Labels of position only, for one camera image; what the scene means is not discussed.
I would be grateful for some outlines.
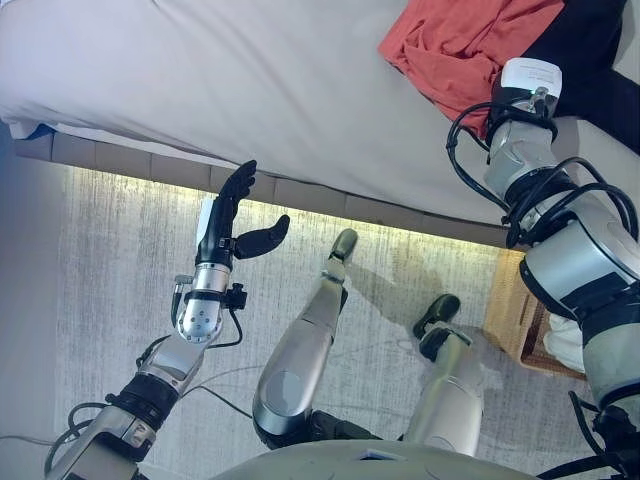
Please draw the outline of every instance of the orange fabric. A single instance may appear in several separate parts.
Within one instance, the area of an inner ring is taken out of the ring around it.
[[[409,0],[378,47],[448,118],[491,100],[507,60],[522,55],[560,13],[562,0]],[[486,112],[464,122],[484,135]]]

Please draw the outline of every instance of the black fabric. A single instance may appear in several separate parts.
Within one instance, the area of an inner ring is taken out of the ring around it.
[[[523,54],[558,65],[556,116],[578,116],[640,155],[640,87],[613,71],[626,0],[568,0]]]

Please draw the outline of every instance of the white bed sheet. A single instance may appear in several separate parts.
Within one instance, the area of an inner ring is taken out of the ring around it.
[[[629,7],[635,24],[638,4]],[[14,0],[0,10],[0,118],[151,151],[159,147],[142,142],[255,158],[270,173],[497,223],[500,211],[448,164],[450,122],[377,54],[404,6]],[[630,32],[618,68],[637,82]],[[571,120],[557,143],[560,155],[590,158],[640,204],[633,152]],[[468,142],[459,155],[480,178],[482,152]]]

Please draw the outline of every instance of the wicker basket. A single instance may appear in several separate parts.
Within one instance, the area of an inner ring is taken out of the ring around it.
[[[583,374],[565,367],[544,348],[542,339],[549,330],[549,312],[520,278],[518,266],[523,257],[521,252],[501,252],[484,321],[484,335],[524,367],[584,380]]]

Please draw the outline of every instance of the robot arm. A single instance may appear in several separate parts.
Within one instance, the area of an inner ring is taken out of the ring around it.
[[[222,327],[222,310],[243,308],[246,300],[242,285],[227,290],[232,258],[251,258],[275,249],[289,227],[285,215],[269,229],[232,238],[238,203],[249,194],[255,172],[255,161],[244,164],[227,180],[216,200],[205,204],[195,274],[176,279],[174,333],[143,355],[146,358],[131,382],[119,395],[107,397],[109,405],[47,472],[47,480],[136,478],[136,462],[145,458],[157,431],[198,372],[204,352],[229,345],[214,344]],[[187,283],[191,291],[177,315]]]
[[[625,474],[638,474],[636,212],[628,197],[606,184],[588,162],[569,159],[558,164],[551,153],[556,132],[550,117],[560,93],[559,77],[557,67],[546,62],[514,59],[507,63],[500,84],[494,87],[494,98],[501,103],[491,105],[485,182],[508,207],[507,246],[533,247],[520,265],[525,284],[548,310],[580,325],[586,375],[600,410],[598,431],[607,446],[627,442],[626,449],[619,449],[623,453],[613,454],[617,455],[614,461]],[[572,162],[586,165],[597,182],[575,185],[563,168]],[[596,190],[610,195],[618,217],[592,193]],[[616,422],[606,422],[612,415]],[[629,445],[635,456],[627,455]]]

